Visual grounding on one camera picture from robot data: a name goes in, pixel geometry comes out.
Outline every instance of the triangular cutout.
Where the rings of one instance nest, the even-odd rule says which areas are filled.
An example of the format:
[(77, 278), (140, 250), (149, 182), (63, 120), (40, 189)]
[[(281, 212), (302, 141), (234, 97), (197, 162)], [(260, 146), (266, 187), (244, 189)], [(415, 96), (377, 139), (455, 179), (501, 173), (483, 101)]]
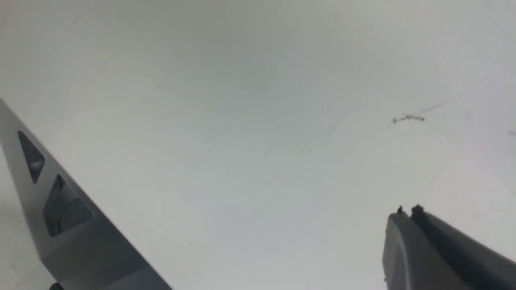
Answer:
[(50, 286), (49, 290), (63, 290), (63, 287), (59, 283), (54, 283), (52, 286)]
[(93, 218), (93, 212), (62, 176), (57, 175), (43, 209), (46, 228), (55, 237)]
[(25, 161), (27, 161), (30, 177), (32, 178), (33, 183), (36, 184), (38, 182), (39, 175), (43, 170), (43, 166), (45, 165), (45, 157), (41, 154), (38, 148), (36, 148), (34, 143), (29, 140), (25, 133), (18, 131), (18, 138), (22, 146), (23, 155), (25, 155)]

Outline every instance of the white surface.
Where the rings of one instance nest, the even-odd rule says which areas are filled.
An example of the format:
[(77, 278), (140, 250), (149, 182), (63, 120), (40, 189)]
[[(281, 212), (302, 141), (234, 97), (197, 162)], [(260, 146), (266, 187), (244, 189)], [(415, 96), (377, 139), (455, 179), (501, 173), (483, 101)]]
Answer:
[(5, 290), (47, 290), (54, 278), (39, 261), (0, 146), (0, 285)]
[(176, 290), (384, 288), (418, 202), (516, 260), (514, 1), (2, 5), (0, 97)]

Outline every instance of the white background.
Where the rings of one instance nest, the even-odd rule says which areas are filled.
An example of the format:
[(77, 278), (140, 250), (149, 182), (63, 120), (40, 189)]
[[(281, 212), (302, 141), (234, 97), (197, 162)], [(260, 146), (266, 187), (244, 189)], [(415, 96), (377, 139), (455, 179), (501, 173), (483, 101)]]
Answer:
[(400, 204), (516, 260), (514, 1), (0, 5), (0, 98), (176, 290), (385, 288)]

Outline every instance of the scratch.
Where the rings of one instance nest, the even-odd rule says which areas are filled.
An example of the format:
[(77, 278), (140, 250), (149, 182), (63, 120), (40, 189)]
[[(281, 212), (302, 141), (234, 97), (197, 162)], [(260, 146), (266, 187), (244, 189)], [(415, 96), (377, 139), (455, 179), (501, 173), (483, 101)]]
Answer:
[(285, 193), (283, 192), (279, 192), (278, 195), (276, 195), (276, 197), (274, 197), (274, 199), (271, 199), (269, 201), (267, 201), (261, 208), (260, 210), (265, 210), (266, 208), (272, 206), (273, 204), (277, 203), (278, 201), (280, 201), (281, 199), (283, 199), (285, 196)]
[(507, 186), (507, 184), (505, 184), (504, 180), (501, 179), (501, 178), (498, 178), (498, 180), (500, 180), (500, 182), (502, 183), (502, 185), (508, 190), (510, 191), (513, 195), (516, 196), (516, 191), (514, 191), (511, 187)]
[(362, 70), (362, 66), (360, 66), (358, 69), (357, 69), (357, 72), (355, 73), (355, 81), (358, 79), (358, 75), (360, 74), (360, 71)]
[(461, 98), (462, 96), (464, 96), (465, 94), (469, 93), (470, 91), (472, 91), (477, 85), (481, 84), (482, 81), (483, 81), (484, 78), (482, 78), (481, 80), (479, 80), (478, 82), (474, 82), (472, 83), (469, 87), (467, 87), (466, 89), (460, 91), (454, 99), (459, 99)]
[(445, 132), (443, 132), (443, 131), (441, 131), (441, 130), (437, 129), (436, 127), (434, 127), (434, 126), (430, 125), (429, 123), (426, 123), (426, 124), (427, 124), (427, 125), (428, 125), (432, 130), (434, 130), (434, 132), (439, 133), (439, 134), (442, 134), (442, 135), (443, 135), (444, 137), (446, 137), (448, 140), (451, 140), (451, 137), (450, 137), (448, 134), (446, 134)]
[(430, 180), (430, 182), (428, 183), (428, 185), (426, 185), (424, 187), (424, 191), (428, 190), (437, 180), (437, 177), (439, 177), (439, 175), (441, 174), (441, 172), (448, 166), (448, 164), (454, 159), (455, 157), (451, 157), (450, 159), (448, 159), (444, 164), (443, 166), (441, 166), (437, 172), (433, 175), (432, 179)]
[(277, 147), (278, 145), (270, 145), (267, 151), (263, 154), (264, 157), (269, 156), (269, 154)]
[(494, 208), (494, 207), (492, 207), (491, 209), (494, 211), (497, 211), (497, 212), (509, 212), (510, 211), (510, 209), (501, 210), (499, 208)]
[(335, 131), (335, 129), (337, 129), (337, 127), (340, 125), (340, 123), (342, 122), (342, 120), (344, 120), (344, 117), (346, 116), (346, 114), (342, 114), (342, 116), (337, 120), (337, 122), (335, 123), (335, 125), (333, 125), (333, 127), (331, 128), (330, 132), (328, 132), (324, 138), (321, 140), (319, 146), (321, 146), (322, 144), (324, 144), (324, 142), (330, 138), (331, 134), (333, 133), (333, 131)]
[(448, 100), (445, 100), (445, 101), (443, 101), (443, 102), (441, 102), (441, 103), (439, 103), (439, 104), (437, 104), (437, 105), (435, 105), (435, 106), (431, 106), (431, 107), (426, 108), (426, 109), (424, 109), (424, 110), (422, 110), (422, 111), (419, 111), (419, 112), (417, 112), (417, 113), (418, 113), (418, 114), (421, 114), (421, 113), (424, 113), (424, 112), (432, 111), (433, 109), (437, 109), (437, 108), (439, 108), (440, 106), (442, 106), (442, 105), (446, 104), (447, 102), (448, 102)]
[(340, 24), (341, 30), (344, 31), (347, 25), (344, 23), (342, 16), (338, 12), (336, 12), (334, 15), (336, 16), (337, 21)]
[(215, 133), (213, 134), (213, 136), (210, 136), (207, 138), (206, 142), (204, 143), (204, 148), (206, 149), (206, 147), (208, 146), (209, 143), (213, 143), (215, 141), (215, 139), (218, 137), (218, 134)]

